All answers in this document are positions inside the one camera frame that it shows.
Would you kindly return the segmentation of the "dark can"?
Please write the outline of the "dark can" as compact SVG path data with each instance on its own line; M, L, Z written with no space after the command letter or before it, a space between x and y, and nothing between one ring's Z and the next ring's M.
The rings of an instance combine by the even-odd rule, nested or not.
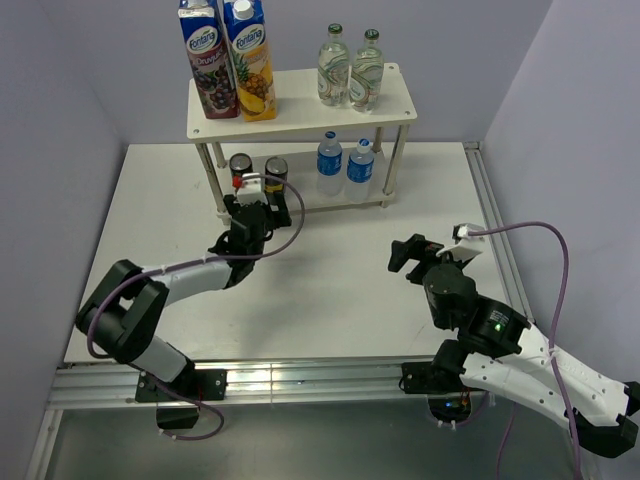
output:
M286 192L286 186L282 180L288 176L288 164L281 156L268 158L264 165L264 173L267 178L264 180L264 191L270 203L274 203L278 195Z
M236 153L229 160L232 188L237 191L243 185L245 174L253 172L251 157L246 153Z

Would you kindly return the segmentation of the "Pocari Sweat bottle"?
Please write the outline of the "Pocari Sweat bottle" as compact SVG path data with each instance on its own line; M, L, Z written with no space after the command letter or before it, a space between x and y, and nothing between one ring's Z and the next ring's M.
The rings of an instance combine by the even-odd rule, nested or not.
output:
M368 197L375 156L367 139L358 141L347 163L345 195L353 203L362 203Z
M327 131L317 148L317 189L336 196L342 189L342 147L334 131Z

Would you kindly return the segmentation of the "chang soda bottle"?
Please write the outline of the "chang soda bottle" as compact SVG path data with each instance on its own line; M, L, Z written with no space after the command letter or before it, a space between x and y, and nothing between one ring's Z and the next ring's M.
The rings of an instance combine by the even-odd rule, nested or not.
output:
M380 33L367 29L363 45L357 50L351 66L349 99L359 112L375 109L384 75L384 56L378 45Z
M327 35L318 54L317 92L324 105L335 107L342 105L347 98L350 53L342 38L341 24L330 24Z

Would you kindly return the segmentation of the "Chang soda bottle front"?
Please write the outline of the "Chang soda bottle front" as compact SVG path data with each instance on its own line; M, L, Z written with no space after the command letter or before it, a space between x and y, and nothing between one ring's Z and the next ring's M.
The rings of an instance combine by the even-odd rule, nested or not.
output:
M318 54L317 92L324 105L335 107L342 105L347 98L350 53L342 38L341 24L330 24L327 35Z

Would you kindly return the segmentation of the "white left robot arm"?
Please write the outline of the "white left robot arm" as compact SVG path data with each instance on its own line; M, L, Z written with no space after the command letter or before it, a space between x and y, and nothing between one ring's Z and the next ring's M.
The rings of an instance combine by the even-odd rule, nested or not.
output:
M292 224L282 193L242 203L227 195L229 229L220 235L202 260L180 270L144 269L129 260L112 265L85 301L75 327L108 356L159 381L172 399L195 398L207 386L194 362L155 332L165 307L207 292L240 284L264 256L273 232Z

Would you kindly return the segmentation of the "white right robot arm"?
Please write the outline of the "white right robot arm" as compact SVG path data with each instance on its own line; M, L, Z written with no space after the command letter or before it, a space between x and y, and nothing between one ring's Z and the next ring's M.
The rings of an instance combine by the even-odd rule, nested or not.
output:
M388 269L416 261L407 280L423 287L434 326L456 336L430 361L401 367L407 394L484 390L575 430L584 449L605 458L631 450L639 433L639 385L593 370L547 337L525 316L477 291L464 268L480 251L467 240L453 247L420 234L391 244Z

